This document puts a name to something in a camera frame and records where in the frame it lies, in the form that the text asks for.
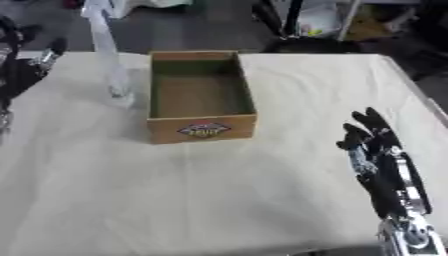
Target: printed logo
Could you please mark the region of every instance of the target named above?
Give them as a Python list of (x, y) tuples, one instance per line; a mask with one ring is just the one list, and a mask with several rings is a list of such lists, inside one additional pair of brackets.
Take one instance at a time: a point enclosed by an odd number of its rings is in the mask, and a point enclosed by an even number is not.
[(218, 123), (191, 124), (178, 132), (197, 138), (212, 138), (220, 133), (230, 130), (229, 127)]

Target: robotic hand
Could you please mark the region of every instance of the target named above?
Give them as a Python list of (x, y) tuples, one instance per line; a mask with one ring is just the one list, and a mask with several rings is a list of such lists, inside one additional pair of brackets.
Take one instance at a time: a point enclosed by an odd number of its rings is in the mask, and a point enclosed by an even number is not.
[(11, 101), (46, 77), (67, 48), (66, 40), (59, 38), (39, 58), (17, 59), (20, 48), (34, 40), (40, 30), (40, 26), (19, 28), (0, 16), (0, 142), (12, 123)]
[(396, 134), (373, 108), (352, 116), (366, 129), (346, 123), (345, 138), (336, 144), (348, 151), (356, 177), (382, 219), (378, 236), (384, 253), (446, 255), (440, 237), (424, 218), (432, 207), (423, 182)]

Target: table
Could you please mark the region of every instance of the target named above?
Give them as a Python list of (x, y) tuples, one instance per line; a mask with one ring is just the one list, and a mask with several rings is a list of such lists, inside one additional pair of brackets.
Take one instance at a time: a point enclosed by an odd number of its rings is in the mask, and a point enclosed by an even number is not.
[(148, 144), (148, 57), (122, 54), (137, 104), (115, 106), (92, 53), (68, 53), (14, 104), (0, 147), (0, 254), (284, 255), (376, 243), (379, 220), (335, 141), (378, 109), (448, 235), (448, 130), (379, 55), (242, 55), (252, 139)]

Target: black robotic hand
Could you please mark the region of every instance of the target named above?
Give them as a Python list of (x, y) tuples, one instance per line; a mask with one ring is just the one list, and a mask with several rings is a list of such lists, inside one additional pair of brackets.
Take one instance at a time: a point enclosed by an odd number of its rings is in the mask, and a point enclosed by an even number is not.
[(19, 59), (20, 48), (34, 40), (40, 30), (38, 25), (17, 27), (11, 19), (0, 15), (0, 142), (13, 120), (11, 101), (46, 77), (66, 50), (66, 40), (59, 38), (40, 57)]
[(383, 219), (389, 214), (406, 215), (403, 199), (409, 198), (403, 196), (406, 195), (409, 182), (400, 174), (397, 157), (406, 160), (411, 183), (423, 201), (423, 213), (431, 213), (432, 208), (422, 180), (384, 118), (373, 108), (367, 108), (366, 114), (353, 112), (352, 116), (366, 129), (345, 123), (345, 138), (336, 144), (349, 152), (357, 179), (369, 192), (378, 216)]

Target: metal robotic arm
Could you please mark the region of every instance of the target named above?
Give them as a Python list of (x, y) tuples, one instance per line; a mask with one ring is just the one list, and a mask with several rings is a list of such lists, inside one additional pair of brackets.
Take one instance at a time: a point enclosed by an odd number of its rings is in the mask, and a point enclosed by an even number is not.
[(381, 218), (378, 237), (390, 256), (446, 256), (443, 243), (425, 215), (432, 212), (423, 182), (400, 141), (378, 112), (353, 112), (366, 129), (344, 124), (337, 142), (348, 152), (356, 177), (370, 194)]
[(66, 40), (59, 38), (40, 57), (17, 59), (20, 48), (34, 40), (40, 30), (39, 26), (17, 27), (0, 15), (0, 143), (13, 120), (9, 109), (12, 100), (46, 77), (66, 50)]

